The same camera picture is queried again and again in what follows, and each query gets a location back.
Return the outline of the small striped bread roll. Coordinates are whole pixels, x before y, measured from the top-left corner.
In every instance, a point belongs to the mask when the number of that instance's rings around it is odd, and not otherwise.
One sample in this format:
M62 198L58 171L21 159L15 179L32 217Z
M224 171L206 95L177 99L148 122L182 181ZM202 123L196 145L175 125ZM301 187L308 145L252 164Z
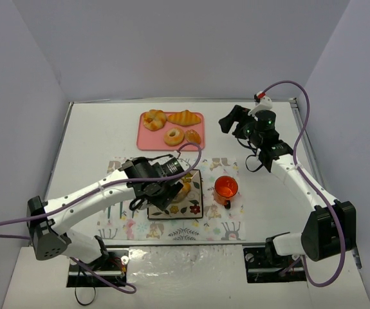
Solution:
M183 183L183 187L181 188L179 193L175 196L172 203L180 203L181 201L183 201L187 197L190 190L191 190L190 183Z

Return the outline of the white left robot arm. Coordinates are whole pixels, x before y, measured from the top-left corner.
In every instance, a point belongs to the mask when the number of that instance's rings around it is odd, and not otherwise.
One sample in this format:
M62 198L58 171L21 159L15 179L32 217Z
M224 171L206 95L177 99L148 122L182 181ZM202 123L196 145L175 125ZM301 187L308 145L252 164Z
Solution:
M153 205L163 211L182 189L179 179L185 173L176 158L160 164L138 157L66 196L48 201L38 196L29 199L27 227L36 259L46 261L63 255L87 264L101 263L109 257L102 238L86 236L73 226L123 201L129 201L132 207Z

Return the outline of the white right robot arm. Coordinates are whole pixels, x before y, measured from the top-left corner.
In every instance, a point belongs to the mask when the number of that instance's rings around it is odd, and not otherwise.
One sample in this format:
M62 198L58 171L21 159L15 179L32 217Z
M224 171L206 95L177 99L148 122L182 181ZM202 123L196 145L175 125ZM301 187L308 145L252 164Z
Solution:
M288 188L309 212L304 230L287 232L266 240L270 259L305 255L320 261L350 251L356 247L356 209L352 203L341 202L303 169L293 155L293 149L279 137L275 129L276 114L269 97L259 94L253 109L235 105L219 120L223 133L247 140L257 150L261 166L265 167Z

